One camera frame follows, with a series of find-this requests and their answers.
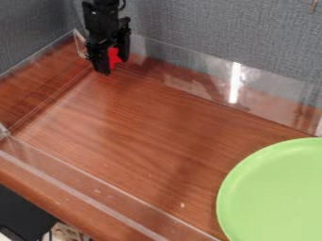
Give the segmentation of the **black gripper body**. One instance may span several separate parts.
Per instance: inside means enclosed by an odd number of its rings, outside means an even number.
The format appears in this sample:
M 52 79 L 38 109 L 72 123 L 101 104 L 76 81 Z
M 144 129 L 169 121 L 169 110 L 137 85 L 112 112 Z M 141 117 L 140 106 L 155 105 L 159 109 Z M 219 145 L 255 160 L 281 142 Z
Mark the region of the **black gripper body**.
M 117 48 L 117 39 L 124 32 L 131 33 L 129 17 L 118 17 L 125 1 L 82 1 L 82 20 L 88 30 L 85 46 L 90 55 L 94 49 Z

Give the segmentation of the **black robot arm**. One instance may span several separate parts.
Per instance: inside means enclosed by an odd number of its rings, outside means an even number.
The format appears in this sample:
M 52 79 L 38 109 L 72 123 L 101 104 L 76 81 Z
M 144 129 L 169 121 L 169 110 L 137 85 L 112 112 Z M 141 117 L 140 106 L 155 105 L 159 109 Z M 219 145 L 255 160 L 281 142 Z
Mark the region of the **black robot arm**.
M 116 57 L 121 62 L 129 58 L 131 18 L 118 17 L 125 8 L 125 0 L 81 1 L 84 27 L 88 31 L 85 39 L 86 59 L 94 70 L 108 75 L 112 70 L 109 50 L 117 50 Z

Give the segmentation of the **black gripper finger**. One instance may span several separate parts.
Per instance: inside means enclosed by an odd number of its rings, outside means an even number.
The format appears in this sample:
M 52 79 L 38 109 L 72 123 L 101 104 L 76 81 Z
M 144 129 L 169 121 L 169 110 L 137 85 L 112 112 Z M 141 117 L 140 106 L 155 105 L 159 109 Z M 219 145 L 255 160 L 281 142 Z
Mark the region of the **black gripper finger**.
M 127 61 L 129 58 L 131 48 L 131 33 L 124 32 L 117 39 L 117 56 L 121 61 Z
M 108 75 L 110 73 L 109 57 L 105 49 L 94 49 L 90 53 L 90 61 L 94 70 Z

